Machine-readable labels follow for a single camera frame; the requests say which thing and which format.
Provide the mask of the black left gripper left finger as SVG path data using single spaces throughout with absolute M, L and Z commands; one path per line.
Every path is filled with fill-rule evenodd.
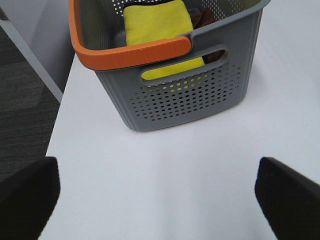
M 61 192 L 58 161 L 44 157 L 0 182 L 0 238 L 37 240 Z

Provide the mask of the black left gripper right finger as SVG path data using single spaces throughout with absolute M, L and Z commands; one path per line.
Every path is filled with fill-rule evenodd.
M 320 238 L 319 184 L 273 157 L 262 157 L 254 193 L 278 240 Z

